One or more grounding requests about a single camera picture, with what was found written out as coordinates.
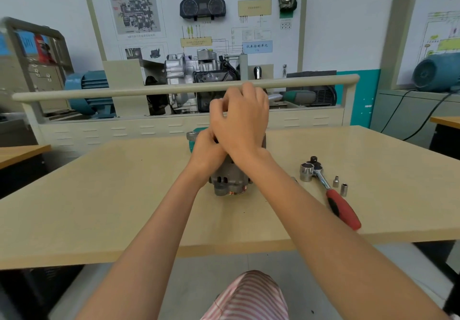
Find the forearm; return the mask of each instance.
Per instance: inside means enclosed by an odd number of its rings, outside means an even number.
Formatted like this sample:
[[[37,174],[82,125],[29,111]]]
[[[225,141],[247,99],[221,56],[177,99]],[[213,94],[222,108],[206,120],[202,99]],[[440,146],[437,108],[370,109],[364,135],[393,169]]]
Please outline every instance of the forearm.
[[[295,183],[266,150],[235,162],[270,203],[344,319],[447,318],[396,265]]]
[[[201,184],[187,169],[114,263],[78,319],[156,319]]]

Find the blue sign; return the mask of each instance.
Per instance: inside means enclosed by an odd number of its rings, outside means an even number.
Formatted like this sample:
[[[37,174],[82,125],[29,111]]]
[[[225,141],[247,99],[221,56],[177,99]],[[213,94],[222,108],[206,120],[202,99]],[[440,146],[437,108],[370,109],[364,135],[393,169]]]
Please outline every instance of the blue sign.
[[[245,54],[263,54],[273,52],[273,41],[265,40],[262,42],[243,42],[243,52]]]
[[[19,38],[21,39],[21,43],[26,55],[36,55],[37,47],[35,46],[34,34],[25,31],[18,31],[17,34],[19,34]],[[43,36],[43,39],[46,43],[48,43],[48,38]],[[6,41],[3,34],[0,34],[0,56],[8,55],[10,55],[10,51],[6,47]]]

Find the hand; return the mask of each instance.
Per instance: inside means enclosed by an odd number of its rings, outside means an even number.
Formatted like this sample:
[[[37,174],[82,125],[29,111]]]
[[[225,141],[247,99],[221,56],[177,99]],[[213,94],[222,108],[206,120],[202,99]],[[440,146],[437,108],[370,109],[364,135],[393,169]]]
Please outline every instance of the hand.
[[[214,141],[214,133],[209,127],[198,134],[186,170],[192,172],[203,187],[210,175],[222,165],[226,156],[227,152]]]
[[[243,84],[241,91],[231,87],[223,99],[212,100],[209,109],[219,144],[236,163],[261,148],[269,111],[268,96],[261,88],[249,82]]]

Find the display board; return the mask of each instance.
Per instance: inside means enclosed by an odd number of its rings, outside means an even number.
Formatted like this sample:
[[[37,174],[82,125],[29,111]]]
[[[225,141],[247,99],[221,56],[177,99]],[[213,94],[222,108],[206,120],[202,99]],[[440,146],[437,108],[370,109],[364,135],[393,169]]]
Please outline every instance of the display board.
[[[414,68],[429,55],[459,50],[460,0],[415,0],[397,84],[411,84]]]
[[[103,60],[162,63],[168,54],[213,49],[218,56],[246,53],[249,65],[273,65],[274,78],[283,76],[284,65],[286,73],[301,67],[302,0],[287,13],[278,0],[87,2]]]

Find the gray floor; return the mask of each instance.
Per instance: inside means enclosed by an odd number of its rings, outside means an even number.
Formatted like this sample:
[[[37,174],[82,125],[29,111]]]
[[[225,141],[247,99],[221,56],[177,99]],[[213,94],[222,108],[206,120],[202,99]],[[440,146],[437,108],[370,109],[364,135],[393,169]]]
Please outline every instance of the gray floor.
[[[452,283],[415,246],[389,244],[377,248],[440,307],[444,304]],[[73,319],[109,268],[110,264],[87,265],[55,306],[50,319]],[[279,284],[291,320],[341,319],[296,251],[178,258],[172,269],[160,319],[199,319],[233,279],[252,269],[263,271]]]

